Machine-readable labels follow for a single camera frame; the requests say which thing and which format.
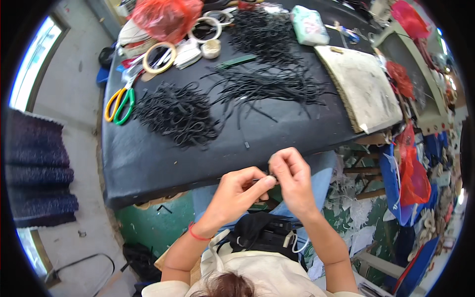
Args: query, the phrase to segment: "cutting board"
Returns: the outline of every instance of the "cutting board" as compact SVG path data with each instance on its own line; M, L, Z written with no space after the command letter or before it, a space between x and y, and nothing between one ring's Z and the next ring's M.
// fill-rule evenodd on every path
M331 46L314 48L340 94L356 133L373 133L402 120L399 102L373 55Z

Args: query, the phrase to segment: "green floor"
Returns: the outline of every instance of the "green floor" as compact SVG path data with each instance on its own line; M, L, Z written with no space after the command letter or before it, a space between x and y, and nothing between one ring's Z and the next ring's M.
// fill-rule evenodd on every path
M271 197L281 201L279 189L276 188L269 193ZM180 197L177 200L163 204L172 213L162 208L157 211L159 206L153 206L143 211L134 206L130 206L119 210L115 213L116 218L120 221L121 234L126 242L141 243L152 249L154 255L159 257L166 249L175 242L175 240L185 231L189 223L194 220L193 201L191 199L191 192ZM394 252L392 243L399 230L396 220L390 222L383 222L382 216L387 209L385 199L377 199L368 216L369 221L367 226L376 226L374 240L378 245L371 250L371 254L376 255L378 247L381 246L381 252L378 257L384 260L391 260ZM333 224L340 218L343 218L343 224L335 228L338 232L345 232L346 217L350 215L350 209L341 211L338 217L333 215L333 211L324 209L325 218L333 226ZM368 280L376 285L382 285L385 274L373 268L370 268Z

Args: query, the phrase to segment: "hand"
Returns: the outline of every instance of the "hand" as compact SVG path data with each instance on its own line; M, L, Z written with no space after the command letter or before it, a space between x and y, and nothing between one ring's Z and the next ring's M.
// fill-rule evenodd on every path
M260 180L253 184L253 179ZM200 222L220 228L239 219L259 198L268 200L267 191L276 183L275 177L266 175L257 167L226 173Z
M289 147L273 154L269 170L276 175L285 204L295 216L302 220L318 212L310 182L310 166L297 149Z

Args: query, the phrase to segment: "scissors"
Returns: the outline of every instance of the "scissors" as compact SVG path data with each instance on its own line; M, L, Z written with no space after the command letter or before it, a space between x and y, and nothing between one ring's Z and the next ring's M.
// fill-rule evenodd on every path
M114 95L112 95L109 102L107 102L107 105L105 106L105 110L104 110L104 118L106 121L108 122L114 121L115 124L122 125L129 119L132 113L133 107L135 105L135 92L132 86L135 80L137 79L137 77L140 76L140 74L142 74L143 72L144 70L141 70L137 75L131 77L131 79L125 84L125 87L118 90ZM109 116L110 108L114 100L115 100L114 110L112 111L112 115ZM122 119L120 119L120 114L123 108L125 107L125 104L127 103L127 101L130 101L129 109L127 110L127 113L125 114L125 116Z

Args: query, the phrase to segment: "jeans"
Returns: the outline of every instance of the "jeans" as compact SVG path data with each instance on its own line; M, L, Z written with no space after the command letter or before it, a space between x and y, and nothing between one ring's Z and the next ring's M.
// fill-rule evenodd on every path
M312 176L310 180L312 182L313 197L315 198L316 206L321 211L328 192L328 187L330 186L333 167L336 164L336 154L334 151L329 151L313 154L305 157L304 159L311 168ZM206 208L211 203L211 199L213 199L213 195L217 188L218 185L212 185L191 191L193 197L193 208L195 210L195 222L197 222L205 213ZM289 217L290 221L298 220L298 218L292 212L290 212L290 210L287 208L287 205L283 201L275 209L270 211L270 213ZM238 220L239 219L224 225L219 229L219 231L221 232L226 229L233 230L234 225L238 222ZM296 249L300 249L307 241L308 234L305 228L299 228L296 230L296 232L298 238Z

